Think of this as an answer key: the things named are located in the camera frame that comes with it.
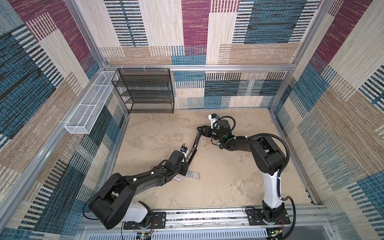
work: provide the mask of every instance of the barcode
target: barcode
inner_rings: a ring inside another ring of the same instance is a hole
[[[177,174],[176,176],[173,177],[173,179],[180,182],[182,177],[183,175]]]

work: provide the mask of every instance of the white wire basket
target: white wire basket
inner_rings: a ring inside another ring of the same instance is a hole
[[[113,78],[117,78],[114,71],[103,71],[98,76],[65,124],[65,129],[70,134],[89,134],[91,132],[113,89]]]

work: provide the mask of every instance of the wire rack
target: wire rack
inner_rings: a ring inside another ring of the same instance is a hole
[[[129,113],[173,113],[175,107],[167,68],[119,68],[112,80]]]
[[[115,72],[103,71],[65,124],[70,134],[89,134],[110,95]]]

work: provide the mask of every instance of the black wire mesh shelf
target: black wire mesh shelf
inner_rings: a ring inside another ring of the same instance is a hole
[[[129,113],[173,113],[175,100],[167,68],[119,68],[113,85]]]

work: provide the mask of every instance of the beige floor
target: beige floor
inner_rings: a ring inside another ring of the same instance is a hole
[[[175,110],[174,114],[132,114],[114,172],[135,175],[168,159],[185,143],[188,148],[196,127],[209,125],[208,114],[230,115],[236,120],[234,135],[250,136],[277,130],[266,109]],[[264,188],[262,174],[250,152],[220,150],[210,139],[201,137],[189,170],[200,179],[183,177],[135,196],[153,209],[184,207],[229,207],[261,205]],[[290,162],[282,174],[282,195],[295,203],[310,203],[299,176]]]

